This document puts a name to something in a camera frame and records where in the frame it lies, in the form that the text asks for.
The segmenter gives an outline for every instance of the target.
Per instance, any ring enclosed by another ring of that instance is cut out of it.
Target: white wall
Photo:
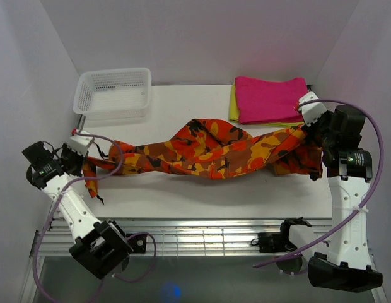
[[[35,230],[49,209],[26,180],[21,151],[67,138],[77,81],[40,1],[0,1],[0,302],[18,301]]]
[[[391,302],[391,0],[359,2],[314,84],[323,98],[339,98],[367,109],[382,131],[385,167],[368,205],[368,237]],[[363,136],[363,146],[378,161],[369,125]]]
[[[79,73],[144,66],[154,84],[229,84],[313,81],[358,0],[42,3]]]

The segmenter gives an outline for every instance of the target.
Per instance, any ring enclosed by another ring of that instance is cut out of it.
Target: orange camouflage fabric
[[[226,121],[193,119],[167,142],[141,146],[116,143],[124,153],[120,175],[157,171],[227,179],[271,165],[277,174],[322,176],[322,151],[301,126],[252,137]],[[113,170],[119,160],[119,150],[112,145],[108,160],[87,157],[83,174],[96,176],[96,167]],[[86,181],[86,187],[92,197],[97,196],[97,181]]]

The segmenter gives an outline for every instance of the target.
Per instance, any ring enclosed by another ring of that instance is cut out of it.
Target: white tabletop
[[[193,118],[228,120],[230,85],[154,86],[151,111],[141,119],[86,121],[84,130],[132,145],[169,140]],[[241,126],[253,136],[277,128]],[[110,143],[96,141],[105,153]],[[99,157],[92,148],[90,155]],[[326,178],[274,176],[262,169],[227,180],[148,172],[99,181],[99,195],[85,201],[101,218],[328,218]]]

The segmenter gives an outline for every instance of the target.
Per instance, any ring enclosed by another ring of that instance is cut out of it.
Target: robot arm
[[[300,99],[318,99],[310,92]],[[345,105],[334,112],[321,102],[301,107],[306,131],[323,150],[323,163],[332,195],[332,225],[335,227],[353,210],[359,213],[331,238],[330,246],[319,243],[302,252],[309,260],[308,275],[314,287],[362,292],[382,286],[382,274],[371,269],[366,243],[366,207],[359,204],[370,187],[371,155],[358,147],[365,116]],[[316,239],[308,225],[292,225],[289,241],[303,247]]]
[[[64,186],[72,180],[71,176],[81,176],[82,164],[92,143],[93,138],[72,135],[63,144],[60,158],[45,149],[43,142],[29,146],[23,150],[31,163],[27,172],[29,182],[56,201]],[[69,252],[97,278],[104,278],[129,258],[132,247],[124,232],[114,221],[97,219],[73,187],[63,193],[59,210],[75,241]]]

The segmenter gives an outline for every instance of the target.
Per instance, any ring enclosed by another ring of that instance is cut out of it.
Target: mesh basket
[[[143,117],[150,101],[148,68],[89,71],[79,78],[74,112],[89,120]]]

